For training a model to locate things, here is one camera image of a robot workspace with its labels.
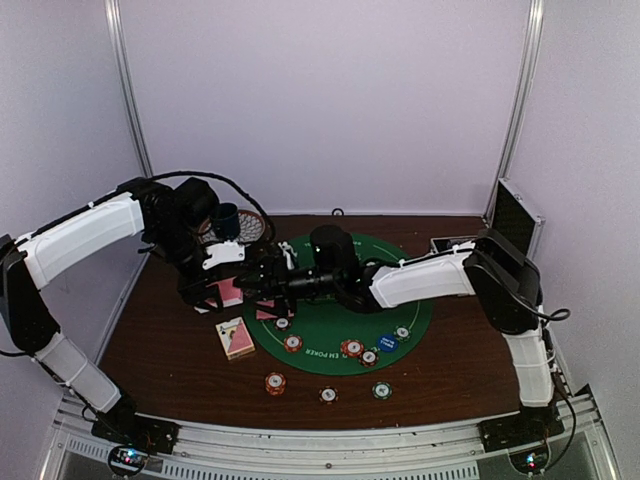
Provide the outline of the red-backed card stack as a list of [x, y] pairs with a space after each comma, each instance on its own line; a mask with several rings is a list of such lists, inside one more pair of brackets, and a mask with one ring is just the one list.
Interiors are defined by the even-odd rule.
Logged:
[[221, 310], [243, 303], [243, 292], [233, 284], [234, 279], [228, 278], [210, 285], [210, 296], [205, 300], [210, 307]]

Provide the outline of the single red-backed playing card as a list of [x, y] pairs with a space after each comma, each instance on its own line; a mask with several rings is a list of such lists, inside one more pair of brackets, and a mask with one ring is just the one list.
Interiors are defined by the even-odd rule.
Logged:
[[255, 318], [258, 321], [276, 320], [279, 315], [275, 313], [274, 301], [259, 301], [255, 303]]

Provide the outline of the red-backed playing card deck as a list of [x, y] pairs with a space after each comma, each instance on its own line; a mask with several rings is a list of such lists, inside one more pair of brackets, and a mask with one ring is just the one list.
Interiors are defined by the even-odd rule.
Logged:
[[242, 317], [236, 317], [215, 327], [224, 354], [229, 361], [252, 354], [255, 344]]

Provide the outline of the red tan 5 chip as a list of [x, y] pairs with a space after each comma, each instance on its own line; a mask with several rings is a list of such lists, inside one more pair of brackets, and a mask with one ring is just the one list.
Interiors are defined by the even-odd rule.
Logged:
[[288, 335], [283, 340], [284, 349], [289, 353], [295, 353], [302, 349], [303, 339], [299, 335]]

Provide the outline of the red tan 5 chips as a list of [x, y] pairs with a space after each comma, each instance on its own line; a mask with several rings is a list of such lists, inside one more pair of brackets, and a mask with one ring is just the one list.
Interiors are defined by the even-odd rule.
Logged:
[[363, 343], [356, 339], [344, 340], [340, 345], [341, 353], [349, 358], [360, 357], [364, 350], [365, 347]]

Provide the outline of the red tan chip stack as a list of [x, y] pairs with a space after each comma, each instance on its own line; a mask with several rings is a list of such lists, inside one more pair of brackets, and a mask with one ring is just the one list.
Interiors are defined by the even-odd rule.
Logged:
[[286, 385], [286, 377], [280, 372], [271, 372], [265, 377], [265, 391], [269, 395], [283, 395], [286, 390]]

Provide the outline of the blue small blind button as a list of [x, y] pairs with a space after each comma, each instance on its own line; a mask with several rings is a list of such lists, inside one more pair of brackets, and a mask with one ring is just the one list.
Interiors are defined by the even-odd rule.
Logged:
[[399, 341], [393, 334], [383, 334], [377, 339], [376, 346], [382, 352], [392, 353], [399, 348]]

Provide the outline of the green 20 chip stack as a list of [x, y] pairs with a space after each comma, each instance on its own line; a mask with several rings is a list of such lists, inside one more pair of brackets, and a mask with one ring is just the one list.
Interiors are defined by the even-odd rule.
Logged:
[[388, 382], [376, 382], [371, 389], [372, 395], [377, 400], [387, 400], [393, 394], [392, 386]]

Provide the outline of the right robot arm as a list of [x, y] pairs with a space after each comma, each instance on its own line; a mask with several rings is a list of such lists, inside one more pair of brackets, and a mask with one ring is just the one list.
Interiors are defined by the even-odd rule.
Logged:
[[359, 259], [353, 237], [336, 225], [310, 235], [313, 263], [297, 267], [279, 250], [255, 260], [235, 286], [271, 301], [277, 315], [298, 301], [331, 295], [357, 313], [378, 313], [415, 301], [448, 296], [477, 297], [490, 325], [506, 340], [516, 372], [520, 404], [513, 419], [519, 440], [535, 440], [551, 424], [553, 360], [543, 332], [540, 273], [498, 231], [487, 228], [449, 250], [408, 260]]

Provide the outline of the dark blue mug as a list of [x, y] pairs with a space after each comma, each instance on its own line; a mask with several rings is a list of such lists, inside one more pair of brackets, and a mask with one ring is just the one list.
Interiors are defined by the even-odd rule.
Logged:
[[234, 240], [240, 235], [239, 209], [230, 202], [220, 203], [211, 219], [211, 230], [218, 240]]

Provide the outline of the round green poker mat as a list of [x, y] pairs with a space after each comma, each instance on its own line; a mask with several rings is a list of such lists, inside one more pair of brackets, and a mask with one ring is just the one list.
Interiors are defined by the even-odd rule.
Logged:
[[[244, 305], [243, 318], [253, 340], [284, 364], [311, 374], [354, 376], [388, 367], [410, 353], [426, 333], [433, 307], [432, 301], [422, 300], [362, 314], [344, 308], [332, 297], [318, 297], [297, 303], [297, 312], [287, 331], [276, 330], [275, 320], [258, 321], [255, 307], [249, 304]], [[395, 352], [378, 350], [377, 339], [383, 334], [393, 334], [400, 325], [411, 330], [411, 339], [399, 342]], [[289, 353], [284, 349], [283, 340], [288, 335], [302, 337], [300, 351]], [[359, 358], [342, 354], [340, 345], [347, 339], [359, 340], [365, 349], [376, 351], [378, 363], [367, 368], [360, 364]]]

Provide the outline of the aluminium poker chip case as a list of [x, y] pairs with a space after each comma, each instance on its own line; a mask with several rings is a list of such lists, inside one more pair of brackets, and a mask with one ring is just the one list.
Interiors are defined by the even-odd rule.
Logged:
[[498, 180], [486, 228], [493, 228], [505, 237], [518, 251], [532, 259], [539, 244], [545, 219], [524, 200], [514, 184], [506, 179]]

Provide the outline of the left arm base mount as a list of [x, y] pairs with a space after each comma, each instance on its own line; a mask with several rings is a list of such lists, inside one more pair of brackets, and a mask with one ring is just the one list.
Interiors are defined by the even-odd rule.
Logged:
[[129, 432], [95, 420], [91, 434], [114, 443], [107, 453], [107, 466], [115, 475], [129, 478], [140, 474], [157, 454], [172, 454], [179, 430], [174, 422], [136, 416]]

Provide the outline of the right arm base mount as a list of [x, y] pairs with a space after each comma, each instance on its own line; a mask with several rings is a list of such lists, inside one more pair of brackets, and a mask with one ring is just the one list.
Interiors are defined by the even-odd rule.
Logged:
[[515, 471], [527, 476], [542, 474], [550, 466], [549, 440], [565, 431], [561, 420], [531, 419], [522, 414], [484, 420], [478, 428], [486, 453], [506, 450]]

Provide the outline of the right aluminium frame post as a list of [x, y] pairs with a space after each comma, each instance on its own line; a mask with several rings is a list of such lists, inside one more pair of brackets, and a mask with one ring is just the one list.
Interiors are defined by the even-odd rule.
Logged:
[[501, 149], [498, 169], [483, 215], [486, 223], [491, 223], [493, 220], [499, 181], [508, 177], [514, 159], [538, 63], [544, 26], [544, 12], [545, 2], [543, 0], [531, 0], [529, 2], [529, 14], [512, 110]]

